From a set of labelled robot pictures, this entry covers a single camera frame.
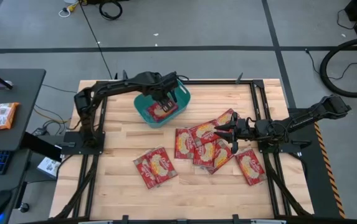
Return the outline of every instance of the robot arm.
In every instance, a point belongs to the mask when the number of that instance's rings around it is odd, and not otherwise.
[[[216,127],[217,130],[232,131],[229,133],[215,133],[227,142],[232,143],[232,153],[236,153],[238,139],[279,144],[280,142],[288,141],[288,134],[291,132],[323,118],[343,118],[349,110],[351,110],[350,106],[346,105],[339,96],[324,96],[319,103],[312,105],[306,111],[284,120],[261,119],[255,121],[254,128],[249,126],[251,118],[237,119],[237,113],[234,112],[229,123]]]
[[[171,72],[165,76],[159,73],[143,72],[133,78],[125,78],[115,82],[99,81],[92,87],[84,88],[74,96],[77,113],[80,116],[80,135],[88,147],[96,147],[97,134],[94,130],[95,112],[100,103],[108,96],[139,91],[160,104],[164,111],[169,111],[173,105],[169,103],[168,93],[177,102],[174,89],[178,86],[178,75]]]

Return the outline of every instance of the teal basket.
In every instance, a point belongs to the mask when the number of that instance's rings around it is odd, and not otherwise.
[[[155,101],[152,99],[152,96],[150,95],[144,96],[140,94],[134,99],[134,106],[136,110],[139,112],[141,117],[151,128],[162,127],[163,125],[165,125],[166,123],[177,117],[177,115],[179,115],[181,112],[185,110],[186,106],[191,100],[191,94],[189,93],[188,89],[185,88],[185,86],[180,81],[178,81],[178,87],[174,89],[174,92],[177,98],[178,109],[174,111],[174,113],[170,114],[167,118],[159,122],[156,122],[149,114],[149,112],[146,110],[153,103],[155,103]]]

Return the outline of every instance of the black desk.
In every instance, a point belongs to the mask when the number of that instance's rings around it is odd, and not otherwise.
[[[26,174],[27,162],[31,156],[31,151],[20,149],[21,142],[26,134],[26,127],[44,80],[45,70],[0,69],[0,77],[12,81],[14,84],[12,90],[0,90],[0,103],[20,103],[15,113],[12,128],[10,130],[0,130],[0,150],[16,151],[6,174],[0,175],[0,190],[19,186],[13,191],[12,200],[4,211],[4,217],[0,221],[0,224],[2,224],[8,223]]]

